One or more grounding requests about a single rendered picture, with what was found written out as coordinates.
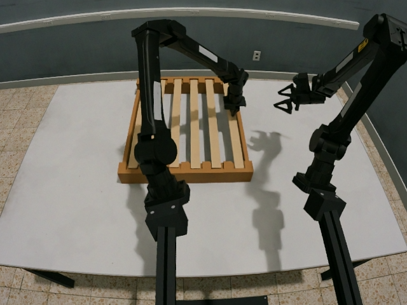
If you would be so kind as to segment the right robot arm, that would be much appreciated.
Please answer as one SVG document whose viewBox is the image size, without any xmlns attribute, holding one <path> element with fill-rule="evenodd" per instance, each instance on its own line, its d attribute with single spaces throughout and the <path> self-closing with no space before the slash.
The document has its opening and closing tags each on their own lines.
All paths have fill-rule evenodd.
<svg viewBox="0 0 407 305">
<path fill-rule="evenodd" d="M 364 26 L 363 37 L 365 39 L 334 69 L 312 78 L 313 92 L 310 93 L 307 72 L 293 77 L 298 87 L 298 102 L 311 99 L 312 104 L 324 104 L 326 97 L 331 98 L 344 82 L 373 60 L 337 117 L 313 132 L 309 151 L 315 157 L 306 173 L 297 172 L 295 176 L 307 187 L 335 193 L 337 187 L 330 183 L 335 160 L 344 157 L 352 141 L 351 131 L 389 79 L 407 61 L 406 23 L 385 13 L 376 14 Z"/>
</svg>

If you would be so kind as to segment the brown wooden bed frame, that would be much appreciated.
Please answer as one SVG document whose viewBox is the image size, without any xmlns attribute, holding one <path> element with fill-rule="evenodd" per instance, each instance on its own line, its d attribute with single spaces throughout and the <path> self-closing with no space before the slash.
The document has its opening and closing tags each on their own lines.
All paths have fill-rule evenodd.
<svg viewBox="0 0 407 305">
<path fill-rule="evenodd" d="M 165 80 L 164 94 L 174 94 L 175 79 L 181 79 L 181 94 L 190 93 L 191 80 L 197 80 L 198 93 L 207 93 L 205 84 L 206 79 L 212 80 L 214 93 L 224 93 L 223 82 L 218 77 L 189 76 L 189 77 L 161 77 L 161 80 Z M 142 174 L 139 164 L 137 169 L 128 169 L 132 140 L 134 136 L 135 122 L 140 102 L 139 78 L 137 78 L 136 85 L 137 93 L 135 96 L 134 107 L 128 129 L 127 141 L 123 155 L 123 162 L 119 162 L 118 165 L 117 174 L 122 184 L 149 184 L 146 176 Z M 212 163 L 210 163 L 210 161 L 203 161 L 200 164 L 200 169 L 191 169 L 191 163 L 189 161 L 179 163 L 179 168 L 169 168 L 169 165 L 167 165 L 167 167 L 170 170 L 170 173 L 172 175 L 175 175 L 177 181 L 185 180 L 187 184 L 251 182 L 254 169 L 252 161 L 249 161 L 240 111 L 237 112 L 235 115 L 237 119 L 238 132 L 240 136 L 244 168 L 235 168 L 234 163 L 232 163 L 231 161 L 224 161 L 223 163 L 221 163 L 221 169 L 212 169 Z"/>
</svg>

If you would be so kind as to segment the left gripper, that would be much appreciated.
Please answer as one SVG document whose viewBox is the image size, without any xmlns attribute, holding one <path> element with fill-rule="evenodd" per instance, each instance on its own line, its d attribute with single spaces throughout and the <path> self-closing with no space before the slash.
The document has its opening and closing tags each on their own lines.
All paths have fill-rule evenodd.
<svg viewBox="0 0 407 305">
<path fill-rule="evenodd" d="M 241 100 L 241 98 L 242 98 L 242 100 Z M 245 97 L 242 96 L 242 93 L 240 95 L 234 95 L 229 92 L 228 100 L 227 100 L 227 96 L 223 96 L 223 102 L 224 102 L 224 109 L 229 109 L 232 117 L 234 117 L 234 115 L 237 112 L 239 112 L 240 107 L 246 107 Z"/>
</svg>

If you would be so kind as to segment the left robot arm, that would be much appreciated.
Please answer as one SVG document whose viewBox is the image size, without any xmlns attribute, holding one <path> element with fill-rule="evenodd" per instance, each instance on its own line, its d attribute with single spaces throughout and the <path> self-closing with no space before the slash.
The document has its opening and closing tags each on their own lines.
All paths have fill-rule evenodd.
<svg viewBox="0 0 407 305">
<path fill-rule="evenodd" d="M 159 47 L 172 48 L 213 71 L 224 84 L 228 83 L 227 100 L 229 92 L 243 95 L 249 74 L 187 36 L 185 26 L 175 20 L 147 21 L 132 30 L 132 37 L 137 44 L 141 100 L 141 132 L 137 134 L 134 157 L 148 180 L 144 204 L 151 207 L 185 197 L 187 186 L 167 167 L 176 160 L 177 146 L 163 114 Z"/>
</svg>

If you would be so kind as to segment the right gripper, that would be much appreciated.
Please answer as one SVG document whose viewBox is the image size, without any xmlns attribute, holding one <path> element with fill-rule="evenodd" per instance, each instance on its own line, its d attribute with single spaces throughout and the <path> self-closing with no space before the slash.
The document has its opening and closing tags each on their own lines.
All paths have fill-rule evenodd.
<svg viewBox="0 0 407 305">
<path fill-rule="evenodd" d="M 288 89 L 291 89 L 291 93 L 281 93 L 281 92 L 283 92 L 283 91 L 285 91 L 285 90 L 288 90 Z M 274 104 L 273 106 L 274 106 L 275 108 L 278 108 L 278 109 L 280 109 L 280 110 L 282 110 L 282 111 L 288 113 L 288 114 L 292 114 L 292 110 L 293 110 L 292 102 L 293 102 L 294 104 L 296 104 L 296 107 L 294 108 L 295 111 L 299 111 L 300 105 L 312 104 L 311 99 L 310 99 L 310 101 L 309 101 L 309 102 L 311 102 L 311 103 L 309 103 L 309 102 L 298 102 L 298 101 L 297 101 L 297 97 L 296 97 L 297 91 L 298 91 L 298 87 L 297 87 L 297 86 L 294 87 L 293 83 L 291 83 L 291 84 L 288 85 L 287 87 L 281 89 L 280 91 L 278 91 L 278 95 L 283 95 L 283 96 L 290 97 L 290 98 L 285 99 L 285 100 L 280 101 L 280 102 L 277 102 L 277 103 Z M 290 96 L 290 95 L 291 95 L 291 96 Z M 287 109 L 278 106 L 278 105 L 282 105 L 282 104 L 287 104 Z"/>
</svg>

